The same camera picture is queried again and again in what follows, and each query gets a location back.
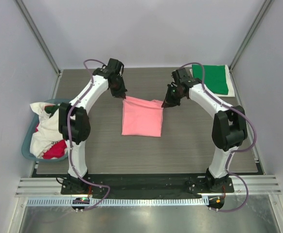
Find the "pink t-shirt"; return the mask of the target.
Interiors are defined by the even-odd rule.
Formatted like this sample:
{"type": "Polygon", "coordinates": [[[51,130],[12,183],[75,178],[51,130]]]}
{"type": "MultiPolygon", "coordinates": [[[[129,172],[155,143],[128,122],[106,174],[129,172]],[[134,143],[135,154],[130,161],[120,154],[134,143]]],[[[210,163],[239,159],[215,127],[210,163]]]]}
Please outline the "pink t-shirt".
{"type": "Polygon", "coordinates": [[[163,102],[127,96],[123,100],[123,136],[161,137],[163,102]]]}

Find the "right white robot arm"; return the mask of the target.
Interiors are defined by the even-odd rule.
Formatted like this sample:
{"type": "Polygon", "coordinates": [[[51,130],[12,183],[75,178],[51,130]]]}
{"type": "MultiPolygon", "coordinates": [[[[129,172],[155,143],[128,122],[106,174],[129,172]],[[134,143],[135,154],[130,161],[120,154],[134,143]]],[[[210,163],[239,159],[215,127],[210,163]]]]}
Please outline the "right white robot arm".
{"type": "Polygon", "coordinates": [[[180,105],[184,97],[199,104],[212,118],[212,141],[215,152],[211,165],[205,173],[204,185],[210,192],[221,192],[228,183],[228,169],[234,153],[247,139],[246,120],[242,117],[245,111],[242,106],[232,106],[202,85],[202,81],[193,78],[185,68],[172,72],[174,79],[168,84],[162,108],[180,105]]]}

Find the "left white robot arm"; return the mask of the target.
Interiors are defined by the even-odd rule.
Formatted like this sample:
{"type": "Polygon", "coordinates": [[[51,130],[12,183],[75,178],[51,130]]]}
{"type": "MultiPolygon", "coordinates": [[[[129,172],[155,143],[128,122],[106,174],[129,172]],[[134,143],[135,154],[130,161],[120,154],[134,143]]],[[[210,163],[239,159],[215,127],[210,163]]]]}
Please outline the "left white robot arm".
{"type": "Polygon", "coordinates": [[[89,72],[90,80],[83,90],[70,102],[59,105],[58,130],[66,142],[69,159],[67,177],[62,182],[62,194],[84,194],[89,189],[85,145],[91,126],[89,111],[107,90],[113,97],[125,98],[124,64],[110,58],[107,64],[89,72]]]}

